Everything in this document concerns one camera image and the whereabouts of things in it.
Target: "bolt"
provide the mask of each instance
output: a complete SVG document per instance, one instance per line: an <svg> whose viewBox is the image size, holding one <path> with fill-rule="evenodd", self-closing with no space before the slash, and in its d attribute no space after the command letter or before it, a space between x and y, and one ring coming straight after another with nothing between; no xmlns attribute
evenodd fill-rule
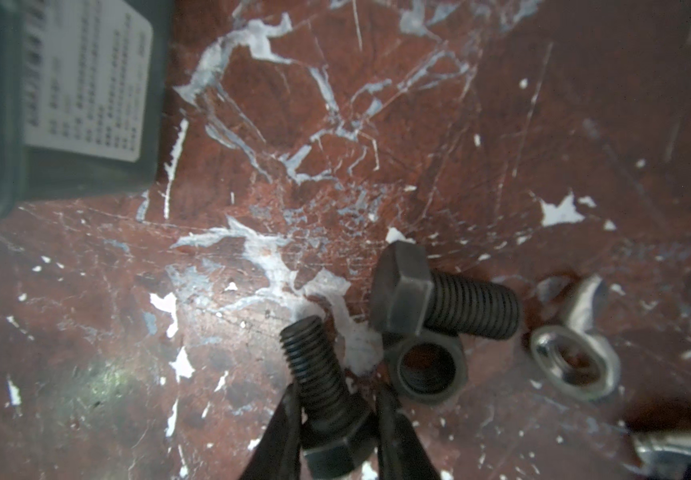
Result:
<svg viewBox="0 0 691 480"><path fill-rule="evenodd" d="M397 241L380 255L369 319L380 332L417 336L425 326L505 340L522 318L521 301L513 290L431 271L422 246Z"/></svg>
<svg viewBox="0 0 691 480"><path fill-rule="evenodd" d="M346 376L319 317L293 323L280 337L308 416L300 442L311 475L348 475L377 446L375 415L364 398L349 393Z"/></svg>

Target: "white label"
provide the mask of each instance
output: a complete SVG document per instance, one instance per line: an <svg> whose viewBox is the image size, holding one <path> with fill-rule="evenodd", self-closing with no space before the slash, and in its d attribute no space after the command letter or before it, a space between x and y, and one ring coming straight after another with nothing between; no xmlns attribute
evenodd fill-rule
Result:
<svg viewBox="0 0 691 480"><path fill-rule="evenodd" d="M154 30L123 0L27 0L25 143L134 162Z"/></svg>

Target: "worn painted surface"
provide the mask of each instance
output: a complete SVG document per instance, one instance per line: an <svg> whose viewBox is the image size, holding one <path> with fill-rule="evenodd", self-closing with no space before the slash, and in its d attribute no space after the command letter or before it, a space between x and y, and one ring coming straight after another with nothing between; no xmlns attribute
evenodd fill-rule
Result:
<svg viewBox="0 0 691 480"><path fill-rule="evenodd" d="M0 478L236 478L291 319L385 379L398 236L527 304L407 405L443 478L633 478L627 428L691 419L691 0L182 0L170 51L158 182L0 221ZM623 379L586 405L522 337L592 272Z"/></svg>

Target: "hexagonal bolt head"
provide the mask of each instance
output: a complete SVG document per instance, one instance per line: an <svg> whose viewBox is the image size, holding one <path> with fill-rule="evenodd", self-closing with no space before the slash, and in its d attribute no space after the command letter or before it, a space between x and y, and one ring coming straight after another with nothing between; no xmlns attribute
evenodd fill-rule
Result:
<svg viewBox="0 0 691 480"><path fill-rule="evenodd" d="M384 333L383 352L396 392L416 402L444 402L468 380L459 335L428 329L422 329L417 336Z"/></svg>
<svg viewBox="0 0 691 480"><path fill-rule="evenodd" d="M416 336L434 289L422 246L394 242L380 255L372 278L369 324L379 332Z"/></svg>
<svg viewBox="0 0 691 480"><path fill-rule="evenodd" d="M377 418L358 394L351 396L353 420L340 433L322 434L303 424L302 454L313 478L338 478L356 470L378 445Z"/></svg>

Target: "bolt shaft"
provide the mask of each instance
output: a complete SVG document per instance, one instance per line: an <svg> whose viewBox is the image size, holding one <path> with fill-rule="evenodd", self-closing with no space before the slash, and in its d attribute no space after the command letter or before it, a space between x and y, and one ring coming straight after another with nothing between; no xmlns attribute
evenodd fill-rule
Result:
<svg viewBox="0 0 691 480"><path fill-rule="evenodd" d="M310 425L323 433L347 426L353 417L351 395L321 319L295 322L280 337Z"/></svg>
<svg viewBox="0 0 691 480"><path fill-rule="evenodd" d="M436 271L431 278L434 290L425 315L428 328L505 340L519 327L523 308L510 288Z"/></svg>

